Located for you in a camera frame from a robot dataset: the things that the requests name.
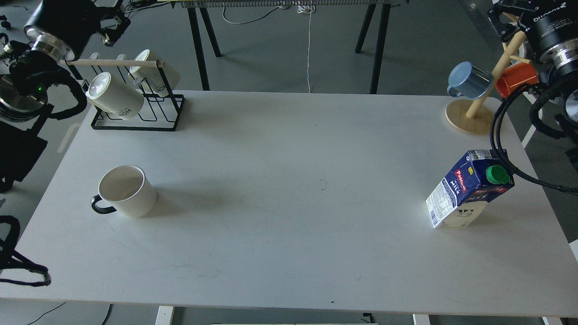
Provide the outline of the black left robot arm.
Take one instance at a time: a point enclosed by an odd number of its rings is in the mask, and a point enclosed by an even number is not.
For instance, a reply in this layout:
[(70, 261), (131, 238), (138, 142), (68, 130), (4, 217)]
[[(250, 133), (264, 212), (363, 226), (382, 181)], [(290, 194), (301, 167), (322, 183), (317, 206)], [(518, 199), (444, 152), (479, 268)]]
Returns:
[(47, 119), (83, 112), (87, 97), (79, 82), (60, 66), (80, 58), (92, 35), (113, 46), (130, 25), (122, 1), (98, 6), (93, 0), (42, 0), (23, 28), (29, 43), (7, 41), (1, 59), (1, 191), (22, 181), (47, 141), (38, 136)]

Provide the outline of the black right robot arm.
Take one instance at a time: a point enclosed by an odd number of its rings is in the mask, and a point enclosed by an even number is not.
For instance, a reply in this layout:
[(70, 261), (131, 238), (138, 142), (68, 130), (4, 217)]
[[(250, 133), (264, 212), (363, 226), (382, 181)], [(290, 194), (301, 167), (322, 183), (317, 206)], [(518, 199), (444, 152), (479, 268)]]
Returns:
[[(510, 41), (515, 33), (522, 32), (535, 60), (552, 64), (529, 118), (537, 131), (574, 143), (577, 142), (577, 8), (575, 0), (496, 0), (487, 11), (502, 41)], [(560, 130), (544, 124), (539, 117), (543, 105), (555, 99), (564, 108), (555, 118)]]

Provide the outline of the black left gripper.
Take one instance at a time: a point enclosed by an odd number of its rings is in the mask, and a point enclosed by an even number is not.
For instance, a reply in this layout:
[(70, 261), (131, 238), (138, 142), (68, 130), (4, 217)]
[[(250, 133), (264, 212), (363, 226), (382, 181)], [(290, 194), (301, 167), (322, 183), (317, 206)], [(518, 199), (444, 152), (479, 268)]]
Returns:
[(92, 0), (42, 0), (23, 28), (32, 50), (60, 61), (76, 61), (100, 30), (112, 47), (130, 26), (124, 6), (101, 7)]

